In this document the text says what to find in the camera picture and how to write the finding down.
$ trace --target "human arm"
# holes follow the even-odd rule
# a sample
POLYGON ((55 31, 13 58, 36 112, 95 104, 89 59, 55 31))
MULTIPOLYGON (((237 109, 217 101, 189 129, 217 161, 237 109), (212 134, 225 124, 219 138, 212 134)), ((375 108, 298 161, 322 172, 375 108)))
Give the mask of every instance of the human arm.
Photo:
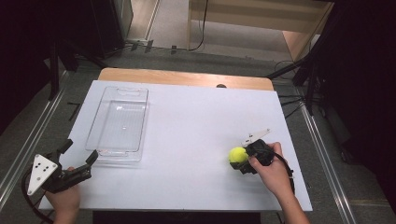
POLYGON ((76 222, 80 202, 78 185, 56 194, 46 192, 46 197, 55 210, 54 224, 71 224, 76 222))
MULTIPOLYGON (((283 157, 280 143, 268 144, 268 146, 283 157)), ((264 185, 276 196, 284 213, 286 223, 309 223, 300 203, 291 190, 289 176, 283 162, 277 157, 274 157, 273 162, 269 166, 262 166, 255 157, 250 157, 248 161, 260 175, 264 185)))

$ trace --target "white table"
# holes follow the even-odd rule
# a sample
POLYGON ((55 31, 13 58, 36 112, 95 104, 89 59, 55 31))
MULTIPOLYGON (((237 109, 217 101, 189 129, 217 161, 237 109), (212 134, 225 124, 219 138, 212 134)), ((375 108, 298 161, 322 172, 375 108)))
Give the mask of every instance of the white table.
MULTIPOLYGON (((294 170, 296 197, 311 211, 301 170, 275 91, 94 81, 62 155, 78 167, 91 154, 85 143, 106 86, 148 89, 143 157, 129 167, 96 163, 82 183, 82 209, 135 211, 280 210, 258 175, 242 175, 228 152, 262 129, 265 142, 281 142, 294 170)), ((51 208, 43 200, 40 208, 51 208)))

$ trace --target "tennis ball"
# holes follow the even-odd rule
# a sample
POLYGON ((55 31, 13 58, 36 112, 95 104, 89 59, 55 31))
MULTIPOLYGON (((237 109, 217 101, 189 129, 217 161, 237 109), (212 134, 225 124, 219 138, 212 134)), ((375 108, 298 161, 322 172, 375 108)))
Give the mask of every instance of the tennis ball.
POLYGON ((228 154, 228 160, 230 162, 242 162, 248 159, 247 151, 242 147, 235 147, 231 149, 230 154, 228 154))

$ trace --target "human hand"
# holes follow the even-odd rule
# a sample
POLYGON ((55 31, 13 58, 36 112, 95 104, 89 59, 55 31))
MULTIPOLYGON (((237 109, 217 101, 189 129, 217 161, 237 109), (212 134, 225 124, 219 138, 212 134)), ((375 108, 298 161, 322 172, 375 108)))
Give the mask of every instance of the human hand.
MULTIPOLYGON (((69 167, 67 170, 72 171, 74 168, 69 167)), ((54 223, 64 224, 76 222, 80 202, 78 185, 56 194, 46 192, 46 197, 55 210, 54 223)))
MULTIPOLYGON (((275 153, 283 157, 280 143, 276 142, 267 145, 271 147, 275 153)), ((292 192, 285 164, 279 158, 274 157, 273 162, 269 166, 261 165, 254 156, 249 157, 248 161, 257 173, 259 173, 264 185, 271 190, 275 196, 285 194, 289 191, 292 192)))

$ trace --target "gray floor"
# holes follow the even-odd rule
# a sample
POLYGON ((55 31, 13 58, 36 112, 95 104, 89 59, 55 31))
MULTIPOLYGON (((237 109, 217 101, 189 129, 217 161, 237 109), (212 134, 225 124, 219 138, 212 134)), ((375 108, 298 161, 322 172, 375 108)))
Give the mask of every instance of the gray floor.
MULTIPOLYGON (((160 13, 162 13, 161 8, 159 8, 158 13, 159 16, 156 18, 150 38, 154 39, 154 43, 157 43, 158 47, 166 47, 165 45, 175 44, 181 46, 181 42, 177 42, 173 37, 164 37, 167 36, 165 30, 172 33, 171 29, 156 30, 156 25, 162 28, 164 27, 164 24, 159 24, 160 13)), ((232 32, 237 32, 239 29, 234 28, 235 27, 228 27, 225 29, 232 30, 232 32)), ((206 43, 205 49, 209 51, 203 51, 201 53, 179 51, 171 55, 169 50, 164 49, 152 49, 149 53, 145 53, 144 48, 138 48, 135 51, 129 51, 127 49, 107 59, 106 63, 110 66, 121 68, 147 68, 264 77, 272 73, 275 66, 276 69, 279 69, 287 64, 287 62, 284 62, 276 65, 277 62, 290 59, 290 56, 285 54, 287 50, 285 49, 286 45, 283 37, 276 31, 268 31, 268 34, 276 34, 272 39, 276 44, 270 42, 270 44, 267 44, 268 49, 266 49, 265 45, 262 46, 261 48, 263 48, 263 51, 266 51, 263 57, 254 54, 256 50, 251 51, 254 49, 253 47, 235 45, 236 43, 240 43, 240 36, 234 35, 235 38, 230 38, 229 36, 228 38, 225 38, 225 36, 219 37, 223 38, 221 41, 222 44, 214 48, 209 48, 211 45, 211 38, 208 38, 207 41, 209 42, 206 43), (233 48, 239 48, 238 52, 241 53, 236 55, 233 48)), ((69 105, 68 102, 82 103, 91 82, 97 79, 100 72, 100 70, 90 62, 82 60, 79 62, 80 67, 78 71, 68 74, 69 79, 67 79, 63 97, 45 131, 34 147, 33 154, 48 152, 55 149, 70 133, 75 120, 75 118, 70 120, 70 117, 75 107, 69 105)), ((290 72, 282 78, 274 80, 274 86, 279 95, 295 94, 295 88, 288 80, 288 78, 292 76, 293 73, 290 72)), ((23 147, 30 131, 34 128, 35 122, 39 119, 41 112, 47 104, 48 95, 49 87, 46 87, 15 118, 7 130, 0 136, 0 152, 3 155, 0 158, 1 179, 5 178, 12 162, 14 162, 14 159, 23 147)), ((284 106, 284 114, 289 114, 296 106, 297 104, 284 106)), ((395 215, 385 200, 373 174, 363 166, 349 165, 342 161, 339 148, 334 140, 329 124, 319 115, 316 108, 314 112, 314 118, 317 122, 323 142, 331 158, 335 172, 341 181, 348 201, 351 204, 357 223, 396 223, 395 215)), ((314 208, 313 212, 307 213, 310 220, 312 223, 343 223, 328 179, 326 178, 322 164, 318 158, 317 149, 315 148, 311 134, 307 128, 302 110, 297 110, 296 113, 290 116, 287 119, 287 123, 314 208)), ((19 179, 15 189, 11 191, 2 209, 0 213, 0 222, 40 223, 40 220, 29 210, 26 202, 21 196, 19 187, 20 182, 21 180, 19 179)), ((78 223, 92 223, 92 212, 81 211, 78 216, 78 223)), ((262 223, 279 223, 276 212, 263 212, 262 223)))

